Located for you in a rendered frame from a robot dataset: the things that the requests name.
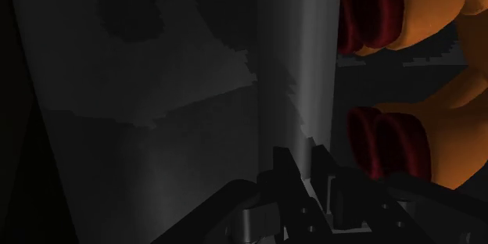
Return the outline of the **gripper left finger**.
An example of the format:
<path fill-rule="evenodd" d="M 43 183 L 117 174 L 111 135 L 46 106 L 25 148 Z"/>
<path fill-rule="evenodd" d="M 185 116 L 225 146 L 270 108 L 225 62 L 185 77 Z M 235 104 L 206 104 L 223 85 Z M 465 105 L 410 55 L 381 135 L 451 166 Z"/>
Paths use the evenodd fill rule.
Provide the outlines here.
<path fill-rule="evenodd" d="M 330 244 L 332 231 L 286 148 L 273 148 L 273 168 L 255 182 L 237 179 L 151 244 Z"/>

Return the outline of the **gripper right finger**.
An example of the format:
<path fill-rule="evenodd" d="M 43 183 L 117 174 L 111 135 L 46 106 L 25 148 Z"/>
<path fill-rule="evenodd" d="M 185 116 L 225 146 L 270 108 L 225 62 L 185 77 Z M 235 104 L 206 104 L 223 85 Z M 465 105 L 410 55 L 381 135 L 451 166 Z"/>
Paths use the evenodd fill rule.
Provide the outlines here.
<path fill-rule="evenodd" d="M 311 184 L 339 244 L 488 244 L 488 203 L 395 173 L 384 181 L 311 150 Z"/>

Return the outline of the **orange toy with red wheels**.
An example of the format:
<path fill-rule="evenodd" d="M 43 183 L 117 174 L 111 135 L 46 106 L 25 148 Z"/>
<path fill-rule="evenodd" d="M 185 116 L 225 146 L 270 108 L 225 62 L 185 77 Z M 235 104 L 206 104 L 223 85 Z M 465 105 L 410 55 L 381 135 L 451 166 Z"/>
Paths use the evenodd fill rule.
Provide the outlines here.
<path fill-rule="evenodd" d="M 405 172 L 455 189 L 488 162 L 488 0 L 341 0 L 338 50 L 401 50 L 455 23 L 466 68 L 421 102 L 355 107 L 354 158 L 373 179 Z"/>

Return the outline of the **grey upright cylinder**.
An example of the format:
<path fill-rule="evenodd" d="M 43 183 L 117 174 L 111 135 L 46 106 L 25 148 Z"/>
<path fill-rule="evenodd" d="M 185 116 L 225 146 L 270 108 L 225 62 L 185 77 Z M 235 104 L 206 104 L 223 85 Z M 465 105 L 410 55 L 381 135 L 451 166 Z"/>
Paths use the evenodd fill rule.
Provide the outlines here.
<path fill-rule="evenodd" d="M 259 168 L 286 147 L 304 179 L 329 146 L 340 0 L 257 0 Z"/>

